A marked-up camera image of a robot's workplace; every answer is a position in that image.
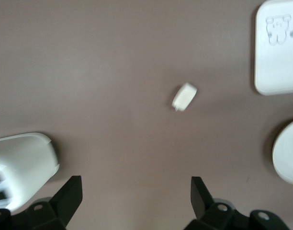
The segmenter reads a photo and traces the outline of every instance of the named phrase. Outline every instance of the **gray surface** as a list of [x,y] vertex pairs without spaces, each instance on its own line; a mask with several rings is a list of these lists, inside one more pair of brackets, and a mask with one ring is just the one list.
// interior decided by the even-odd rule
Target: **gray surface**
[[[246,215],[293,230],[293,185],[271,147],[293,94],[253,86],[262,0],[0,0],[0,137],[43,132],[61,168],[34,197],[82,175],[69,230],[183,229],[191,176]],[[177,87],[198,88],[183,113]]]

